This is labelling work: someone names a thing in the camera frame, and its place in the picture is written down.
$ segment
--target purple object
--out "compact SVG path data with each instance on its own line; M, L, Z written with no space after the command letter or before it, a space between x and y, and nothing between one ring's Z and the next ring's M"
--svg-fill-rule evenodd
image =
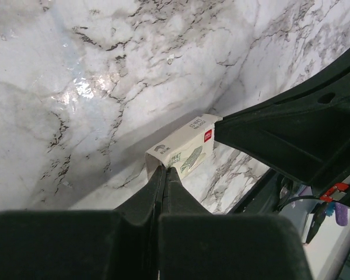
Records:
M345 205L336 202L335 205L336 222L340 226L348 225L348 208Z

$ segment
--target red logo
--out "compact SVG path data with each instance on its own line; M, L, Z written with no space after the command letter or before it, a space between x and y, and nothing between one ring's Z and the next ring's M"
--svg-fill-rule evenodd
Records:
M210 129L205 133L204 143L211 138L212 130Z

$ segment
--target box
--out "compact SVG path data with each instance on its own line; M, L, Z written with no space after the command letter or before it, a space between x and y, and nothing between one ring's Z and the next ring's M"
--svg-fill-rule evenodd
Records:
M214 148L214 124L222 117L203 114L174 131L145 153L148 179L159 165L175 167L180 179L191 173Z

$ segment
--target white marble tabletop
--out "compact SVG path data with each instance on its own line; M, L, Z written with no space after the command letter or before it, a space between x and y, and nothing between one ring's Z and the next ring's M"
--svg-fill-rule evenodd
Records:
M308 79L350 47L350 0L0 1L0 210L113 209L144 152ZM217 144L183 180L226 212L267 170Z

